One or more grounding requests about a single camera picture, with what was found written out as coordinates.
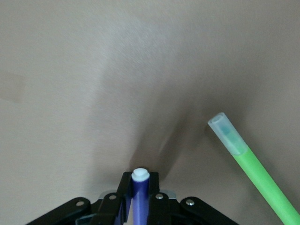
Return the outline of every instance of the blue marker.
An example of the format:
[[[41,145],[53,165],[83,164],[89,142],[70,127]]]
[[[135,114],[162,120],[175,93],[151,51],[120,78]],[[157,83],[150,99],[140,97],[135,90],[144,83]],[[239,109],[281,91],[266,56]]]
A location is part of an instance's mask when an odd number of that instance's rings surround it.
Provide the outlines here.
[[[133,183],[133,224],[146,225],[149,212],[149,177],[144,168],[137,168],[131,174]]]

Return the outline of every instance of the metal bolt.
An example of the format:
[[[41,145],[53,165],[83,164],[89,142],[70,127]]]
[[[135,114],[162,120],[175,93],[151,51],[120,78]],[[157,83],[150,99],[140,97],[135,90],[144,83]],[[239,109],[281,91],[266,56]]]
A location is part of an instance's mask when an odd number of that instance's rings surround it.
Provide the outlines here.
[[[76,203],[76,206],[82,206],[82,205],[84,205],[84,201],[79,201]]]
[[[192,206],[195,204],[195,202],[192,199],[187,199],[186,204]]]
[[[156,197],[157,199],[163,199],[163,198],[164,198],[164,196],[163,196],[161,193],[157,194],[155,197]]]
[[[109,196],[109,199],[110,199],[110,200],[114,200],[114,199],[116,199],[116,198],[117,198],[117,196],[115,196],[115,195]]]

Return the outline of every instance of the silver screw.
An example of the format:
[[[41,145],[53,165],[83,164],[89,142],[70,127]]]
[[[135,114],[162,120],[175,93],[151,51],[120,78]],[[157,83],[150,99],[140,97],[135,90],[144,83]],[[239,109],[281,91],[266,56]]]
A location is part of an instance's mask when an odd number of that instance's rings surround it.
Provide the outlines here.
[[[161,193],[157,194],[155,197],[156,197],[157,199],[163,199],[163,198],[164,198],[164,196],[163,196]]]
[[[117,196],[115,196],[115,195],[109,196],[109,199],[110,199],[110,200],[114,200],[114,199],[116,199],[116,198],[117,198]]]
[[[84,205],[84,201],[79,201],[76,203],[76,206],[82,206],[82,205]]]
[[[192,199],[187,199],[186,204],[192,206],[195,204],[195,202]]]

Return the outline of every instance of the green tube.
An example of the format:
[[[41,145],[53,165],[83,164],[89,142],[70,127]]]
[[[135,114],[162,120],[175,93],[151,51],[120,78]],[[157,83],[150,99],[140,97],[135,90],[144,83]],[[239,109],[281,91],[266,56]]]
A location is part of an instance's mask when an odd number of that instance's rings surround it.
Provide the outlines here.
[[[300,215],[222,112],[209,121],[221,142],[238,162],[285,225],[300,225]]]

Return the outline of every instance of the blue pen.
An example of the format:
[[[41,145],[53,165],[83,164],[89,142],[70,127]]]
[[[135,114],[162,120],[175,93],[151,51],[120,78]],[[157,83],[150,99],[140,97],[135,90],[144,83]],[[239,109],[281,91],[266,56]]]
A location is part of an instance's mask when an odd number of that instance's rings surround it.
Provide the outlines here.
[[[131,174],[133,183],[133,224],[146,225],[149,211],[149,177],[144,168],[137,168]]]

